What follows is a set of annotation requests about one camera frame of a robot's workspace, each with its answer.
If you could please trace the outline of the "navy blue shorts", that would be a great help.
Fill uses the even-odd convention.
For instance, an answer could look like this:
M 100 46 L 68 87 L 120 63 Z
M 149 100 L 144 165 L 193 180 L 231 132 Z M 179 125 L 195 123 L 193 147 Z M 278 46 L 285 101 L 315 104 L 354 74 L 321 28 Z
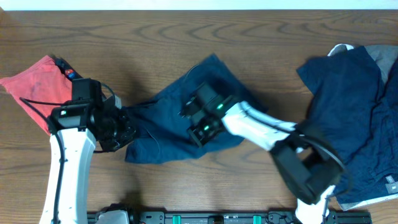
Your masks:
M 222 151 L 242 143 L 242 137 L 226 131 L 203 147 L 190 140 L 187 130 L 192 123 L 180 112 L 203 82 L 224 96 L 235 95 L 259 111 L 268 110 L 215 54 L 209 55 L 150 100 L 126 108 L 139 130 L 138 137 L 126 149 L 126 162 L 163 164 L 198 159 L 208 152 Z

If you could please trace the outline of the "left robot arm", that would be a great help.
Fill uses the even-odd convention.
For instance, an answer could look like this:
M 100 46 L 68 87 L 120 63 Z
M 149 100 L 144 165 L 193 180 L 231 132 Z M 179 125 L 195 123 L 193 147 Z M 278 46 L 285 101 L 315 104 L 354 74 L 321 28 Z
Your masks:
M 87 191 L 96 146 L 115 152 L 138 133 L 135 122 L 104 84 L 90 78 L 72 81 L 72 98 L 47 118 L 51 163 L 41 223 L 88 223 Z

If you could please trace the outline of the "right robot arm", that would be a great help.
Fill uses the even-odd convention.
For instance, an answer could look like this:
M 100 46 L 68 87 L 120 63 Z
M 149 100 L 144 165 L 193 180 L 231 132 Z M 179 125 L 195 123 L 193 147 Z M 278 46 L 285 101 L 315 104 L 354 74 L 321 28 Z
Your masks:
M 180 114 L 192 122 L 187 132 L 198 147 L 226 131 L 263 148 L 297 198 L 296 219 L 326 223 L 328 201 L 346 168 L 314 124 L 279 120 L 236 95 L 218 93 L 207 83 L 183 101 Z

